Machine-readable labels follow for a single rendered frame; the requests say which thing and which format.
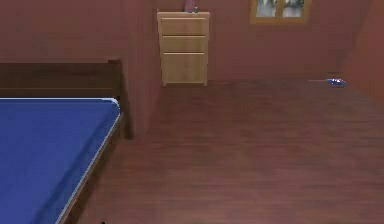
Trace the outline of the blue bed with wooden frame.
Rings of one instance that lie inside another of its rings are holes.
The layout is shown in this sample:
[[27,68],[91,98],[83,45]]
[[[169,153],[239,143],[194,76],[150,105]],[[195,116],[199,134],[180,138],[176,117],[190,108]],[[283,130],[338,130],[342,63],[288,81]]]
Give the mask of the blue bed with wooden frame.
[[120,60],[0,63],[0,224],[74,224],[98,167],[132,135]]

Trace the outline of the wooden framed window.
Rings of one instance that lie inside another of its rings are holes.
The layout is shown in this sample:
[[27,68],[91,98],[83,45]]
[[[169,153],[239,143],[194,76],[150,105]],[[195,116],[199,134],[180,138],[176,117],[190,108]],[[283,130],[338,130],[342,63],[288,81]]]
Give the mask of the wooden framed window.
[[250,23],[262,25],[305,24],[312,0],[251,0]]

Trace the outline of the small blue object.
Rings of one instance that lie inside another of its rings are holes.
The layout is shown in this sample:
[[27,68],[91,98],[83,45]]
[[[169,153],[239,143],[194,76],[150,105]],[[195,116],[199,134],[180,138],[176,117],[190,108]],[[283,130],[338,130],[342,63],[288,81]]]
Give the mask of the small blue object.
[[327,79],[326,82],[335,87],[345,87],[347,85],[347,82],[340,78],[330,78]]

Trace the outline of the light wooden chest of drawers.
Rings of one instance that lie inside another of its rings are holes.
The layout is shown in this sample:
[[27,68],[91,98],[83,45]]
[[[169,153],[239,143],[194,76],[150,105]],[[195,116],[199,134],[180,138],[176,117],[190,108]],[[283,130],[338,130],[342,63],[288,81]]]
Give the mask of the light wooden chest of drawers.
[[208,83],[209,12],[158,12],[162,85]]

